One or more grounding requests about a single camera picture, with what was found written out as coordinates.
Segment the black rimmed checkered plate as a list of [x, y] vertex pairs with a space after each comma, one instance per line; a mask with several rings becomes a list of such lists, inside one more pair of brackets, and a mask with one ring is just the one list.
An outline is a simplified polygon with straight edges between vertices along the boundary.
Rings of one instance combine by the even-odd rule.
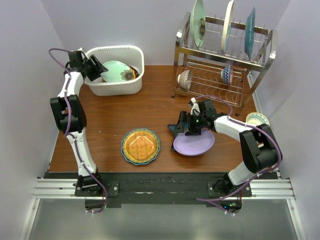
[[130, 67], [130, 69], [132, 68], [132, 69], [134, 69], [136, 71], [136, 78], [138, 78], [139, 77], [139, 72], [134, 67], [132, 67], [132, 66], [129, 66], [129, 67]]

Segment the lilac plastic plate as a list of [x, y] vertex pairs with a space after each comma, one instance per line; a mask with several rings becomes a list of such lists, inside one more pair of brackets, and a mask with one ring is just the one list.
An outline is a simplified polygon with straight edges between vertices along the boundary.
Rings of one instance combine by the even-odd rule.
[[205, 129], [200, 135], [180, 133], [173, 141], [173, 148], [183, 156], [195, 157], [208, 152], [215, 143], [214, 135]]

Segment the teal star-shaped plate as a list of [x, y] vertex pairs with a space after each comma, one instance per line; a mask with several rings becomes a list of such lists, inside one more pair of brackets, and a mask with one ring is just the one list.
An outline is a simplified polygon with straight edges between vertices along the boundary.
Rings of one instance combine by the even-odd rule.
[[168, 124], [167, 128], [171, 131], [172, 135], [173, 135], [173, 140], [172, 140], [172, 144], [171, 144], [171, 150], [172, 151], [176, 151], [175, 147], [174, 147], [174, 141], [177, 138], [177, 136], [181, 133], [179, 129], [176, 129], [176, 124]]

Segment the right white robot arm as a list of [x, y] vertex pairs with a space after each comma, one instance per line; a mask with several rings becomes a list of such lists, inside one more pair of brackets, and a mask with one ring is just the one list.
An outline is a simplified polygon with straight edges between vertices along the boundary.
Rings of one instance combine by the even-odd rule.
[[188, 157], [200, 156], [214, 145], [214, 133], [224, 134], [240, 143], [242, 162], [213, 184], [215, 191], [233, 197], [241, 190], [240, 185], [282, 161], [282, 152], [268, 124], [254, 126], [226, 113], [217, 113], [211, 100], [192, 98], [189, 105], [189, 112], [181, 111], [177, 123], [167, 126], [174, 137], [172, 150]]

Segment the yellow dotted scalloped plate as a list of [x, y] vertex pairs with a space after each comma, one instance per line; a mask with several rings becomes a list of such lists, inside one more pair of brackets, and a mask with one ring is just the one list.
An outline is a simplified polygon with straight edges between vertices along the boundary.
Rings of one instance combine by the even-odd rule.
[[131, 71], [132, 71], [133, 79], [136, 79], [136, 70], [134, 70], [133, 68], [131, 68]]

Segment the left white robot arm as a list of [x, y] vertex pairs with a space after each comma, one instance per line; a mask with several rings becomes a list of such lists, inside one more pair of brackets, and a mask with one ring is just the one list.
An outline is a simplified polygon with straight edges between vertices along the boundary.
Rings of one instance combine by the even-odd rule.
[[64, 70], [63, 86], [57, 97], [50, 99], [50, 107], [56, 126], [69, 141], [76, 160], [78, 179], [75, 187], [91, 196], [106, 195], [106, 187], [87, 142], [87, 117], [79, 93], [86, 78], [96, 80], [108, 69], [82, 48], [74, 51], [51, 48], [48, 53]]

